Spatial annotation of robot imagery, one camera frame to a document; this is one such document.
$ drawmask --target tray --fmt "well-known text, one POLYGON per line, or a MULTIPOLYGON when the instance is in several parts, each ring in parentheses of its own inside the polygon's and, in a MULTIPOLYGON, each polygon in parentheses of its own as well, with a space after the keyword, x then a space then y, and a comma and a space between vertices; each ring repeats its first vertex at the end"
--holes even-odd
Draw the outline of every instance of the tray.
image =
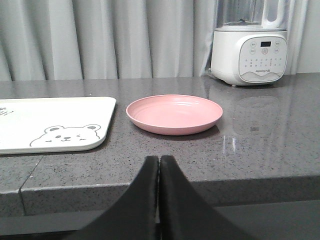
POLYGON ((156 95, 132 102, 126 113, 139 128, 161 135, 190 135, 211 127, 223 110, 217 103, 197 96, 156 95))
POLYGON ((89 150, 106 138, 112 97, 0 100, 0 154, 89 150))

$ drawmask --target pink plate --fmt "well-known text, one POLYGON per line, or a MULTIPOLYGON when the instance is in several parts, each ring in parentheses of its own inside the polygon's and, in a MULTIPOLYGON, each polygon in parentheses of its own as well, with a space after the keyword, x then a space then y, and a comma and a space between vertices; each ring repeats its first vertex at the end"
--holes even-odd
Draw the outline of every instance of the pink plate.
POLYGON ((126 108, 139 128, 162 135, 189 135, 213 127, 222 108, 205 98, 188 95, 157 95, 141 98, 126 108))

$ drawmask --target black object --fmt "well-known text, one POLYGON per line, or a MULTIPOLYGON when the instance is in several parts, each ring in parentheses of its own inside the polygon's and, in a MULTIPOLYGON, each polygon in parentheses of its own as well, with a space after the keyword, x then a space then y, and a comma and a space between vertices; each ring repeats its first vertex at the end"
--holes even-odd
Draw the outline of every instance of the black object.
POLYGON ((160 161, 159 216, 164 240, 254 240, 207 204, 173 156, 160 161))
POLYGON ((155 240, 159 159, 148 156, 125 193, 85 228, 65 240, 155 240))

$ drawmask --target bear face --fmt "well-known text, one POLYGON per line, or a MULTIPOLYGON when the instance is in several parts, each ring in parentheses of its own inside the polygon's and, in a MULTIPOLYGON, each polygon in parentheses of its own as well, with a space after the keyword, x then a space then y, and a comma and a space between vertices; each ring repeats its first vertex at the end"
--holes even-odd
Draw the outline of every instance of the bear face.
POLYGON ((45 134, 33 140, 30 147, 47 148, 91 144, 100 139, 96 132, 100 128, 96 124, 83 127, 51 126, 44 130, 45 134))

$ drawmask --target digital display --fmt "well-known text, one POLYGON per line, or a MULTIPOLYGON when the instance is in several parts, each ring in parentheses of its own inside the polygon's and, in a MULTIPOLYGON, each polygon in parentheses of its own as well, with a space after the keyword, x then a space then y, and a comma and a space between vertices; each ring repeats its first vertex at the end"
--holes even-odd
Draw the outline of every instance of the digital display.
POLYGON ((271 42, 270 41, 262 41, 261 42, 261 47, 270 47, 271 46, 271 42))

